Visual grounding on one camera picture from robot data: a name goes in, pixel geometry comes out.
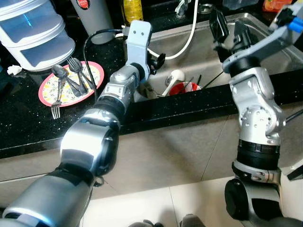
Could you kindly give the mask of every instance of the kitchen sink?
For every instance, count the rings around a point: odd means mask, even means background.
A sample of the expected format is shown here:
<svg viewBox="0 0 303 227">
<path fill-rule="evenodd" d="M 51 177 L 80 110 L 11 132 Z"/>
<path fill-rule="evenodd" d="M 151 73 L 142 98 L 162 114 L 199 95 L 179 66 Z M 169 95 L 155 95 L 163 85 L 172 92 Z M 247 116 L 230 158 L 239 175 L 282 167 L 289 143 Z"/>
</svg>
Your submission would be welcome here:
<svg viewBox="0 0 303 227">
<path fill-rule="evenodd" d="M 236 20 L 244 22 L 258 40 L 270 34 L 265 24 L 248 13 L 227 16 L 226 20 L 230 31 L 230 35 L 224 42 L 226 45 L 233 41 Z M 171 56 L 186 43 L 190 30 L 191 25 L 188 25 L 156 32 L 151 36 L 149 48 L 157 53 L 166 53 L 166 56 Z M 290 46 L 265 59 L 261 65 L 267 68 L 270 75 L 301 69 L 303 68 L 303 53 L 294 46 Z M 157 95 L 161 95 L 167 87 L 165 85 L 167 76 L 175 69 L 184 71 L 186 81 L 194 77 L 192 82 L 196 83 L 199 75 L 202 75 L 199 83 L 202 87 L 222 72 L 217 52 L 213 50 L 213 36 L 209 21 L 197 23 L 193 39 L 186 51 L 176 59 L 166 60 L 157 74 L 151 75 L 148 81 L 140 86 L 139 93 L 149 99 L 157 98 Z M 209 87 L 227 84 L 230 78 L 229 74 L 223 73 Z"/>
</svg>

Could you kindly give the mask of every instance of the black granite countertop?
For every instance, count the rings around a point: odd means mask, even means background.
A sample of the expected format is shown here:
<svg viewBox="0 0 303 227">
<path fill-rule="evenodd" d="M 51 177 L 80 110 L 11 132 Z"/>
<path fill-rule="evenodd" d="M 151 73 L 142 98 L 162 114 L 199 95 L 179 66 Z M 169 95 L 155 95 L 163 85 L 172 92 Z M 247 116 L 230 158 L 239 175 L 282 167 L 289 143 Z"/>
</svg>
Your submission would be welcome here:
<svg viewBox="0 0 303 227">
<path fill-rule="evenodd" d="M 149 10 L 148 21 L 152 24 L 153 31 L 192 23 L 191 16 L 177 18 L 169 7 L 157 13 L 153 12 L 153 8 Z M 252 14 L 266 23 L 274 17 L 274 14 Z M 199 22 L 207 19 L 208 16 L 200 15 L 197 20 Z M 76 45 L 81 47 L 83 40 L 77 40 Z M 78 48 L 73 56 L 82 60 L 81 48 Z M 108 77 L 125 63 L 123 39 L 117 38 L 105 45 L 91 46 L 88 50 L 88 60 L 103 67 L 104 81 L 108 81 Z M 50 107 L 43 105 L 38 98 L 39 87 L 49 74 L 50 71 L 22 71 L 17 77 L 10 77 L 4 72 L 0 74 L 0 82 L 8 82 L 10 90 L 9 93 L 0 94 L 0 158 L 58 148 L 67 129 L 94 104 L 94 97 L 91 96 L 81 103 L 61 108 L 61 118 L 54 120 Z M 303 100 L 302 74 L 303 70 L 297 70 L 271 77 L 279 105 Z M 99 94 L 105 84 L 103 82 L 98 89 Z M 237 110 L 229 86 L 211 87 L 183 95 L 132 103 L 122 123 L 121 134 L 233 113 L 237 113 Z"/>
</svg>

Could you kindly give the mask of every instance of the tile floor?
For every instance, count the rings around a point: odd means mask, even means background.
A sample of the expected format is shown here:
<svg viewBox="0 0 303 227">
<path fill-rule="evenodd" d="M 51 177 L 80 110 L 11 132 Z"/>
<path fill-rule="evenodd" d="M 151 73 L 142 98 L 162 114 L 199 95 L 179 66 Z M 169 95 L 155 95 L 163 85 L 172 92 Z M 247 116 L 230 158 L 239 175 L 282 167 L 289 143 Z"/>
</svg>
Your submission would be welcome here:
<svg viewBox="0 0 303 227">
<path fill-rule="evenodd" d="M 223 192 L 230 179 L 232 177 L 92 200 L 81 226 L 128 227 L 148 219 L 161 222 L 165 227 L 177 227 L 186 214 L 193 213 L 207 227 L 241 227 L 225 210 Z M 287 187 L 283 194 L 284 214 L 302 220 L 303 180 L 290 183 L 283 177 L 283 186 Z"/>
</svg>

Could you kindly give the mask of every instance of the yellow bottle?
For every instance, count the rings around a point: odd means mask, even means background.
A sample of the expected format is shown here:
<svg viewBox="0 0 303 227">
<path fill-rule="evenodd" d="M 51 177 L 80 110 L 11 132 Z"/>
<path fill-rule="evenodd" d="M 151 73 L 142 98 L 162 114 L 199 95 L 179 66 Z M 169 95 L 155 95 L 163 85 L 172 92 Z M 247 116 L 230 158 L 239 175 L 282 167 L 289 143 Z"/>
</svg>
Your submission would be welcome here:
<svg viewBox="0 0 303 227">
<path fill-rule="evenodd" d="M 130 26 L 133 20 L 143 20 L 141 0 L 122 0 L 124 23 Z"/>
</svg>

